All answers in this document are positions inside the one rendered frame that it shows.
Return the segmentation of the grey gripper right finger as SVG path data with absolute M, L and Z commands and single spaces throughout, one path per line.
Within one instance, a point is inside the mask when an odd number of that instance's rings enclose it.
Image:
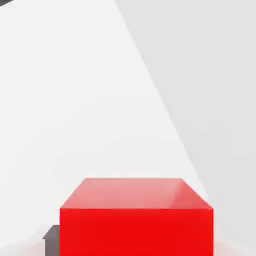
M 253 256 L 253 249 L 234 240 L 216 239 L 214 256 Z

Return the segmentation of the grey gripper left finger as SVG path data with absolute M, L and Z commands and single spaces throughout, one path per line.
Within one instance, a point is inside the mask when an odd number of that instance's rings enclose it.
M 18 256 L 59 256 L 59 225 L 37 231 L 18 252 Z

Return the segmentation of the small red cube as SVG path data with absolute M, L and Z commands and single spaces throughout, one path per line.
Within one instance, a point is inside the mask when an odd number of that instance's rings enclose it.
M 60 208 L 59 256 L 214 256 L 214 210 L 180 178 L 86 178 Z

